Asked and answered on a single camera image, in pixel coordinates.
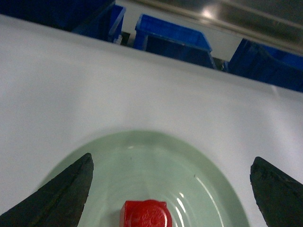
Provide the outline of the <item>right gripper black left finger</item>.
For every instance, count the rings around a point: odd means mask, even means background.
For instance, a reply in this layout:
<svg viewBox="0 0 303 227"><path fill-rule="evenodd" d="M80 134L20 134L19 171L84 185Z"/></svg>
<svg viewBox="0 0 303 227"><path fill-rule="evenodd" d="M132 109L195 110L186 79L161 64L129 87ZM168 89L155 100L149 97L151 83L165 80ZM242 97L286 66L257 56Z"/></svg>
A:
<svg viewBox="0 0 303 227"><path fill-rule="evenodd" d="M2 227L76 227L93 179L94 164L86 153L35 193L0 217Z"/></svg>

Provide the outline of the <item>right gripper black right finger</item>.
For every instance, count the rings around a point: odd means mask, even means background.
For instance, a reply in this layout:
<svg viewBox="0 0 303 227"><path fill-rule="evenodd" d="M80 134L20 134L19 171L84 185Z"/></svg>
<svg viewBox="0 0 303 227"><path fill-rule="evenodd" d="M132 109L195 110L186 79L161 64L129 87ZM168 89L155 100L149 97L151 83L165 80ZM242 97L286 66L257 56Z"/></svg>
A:
<svg viewBox="0 0 303 227"><path fill-rule="evenodd" d="M265 159L256 157L250 168L256 204L268 227L303 225L303 185Z"/></svg>

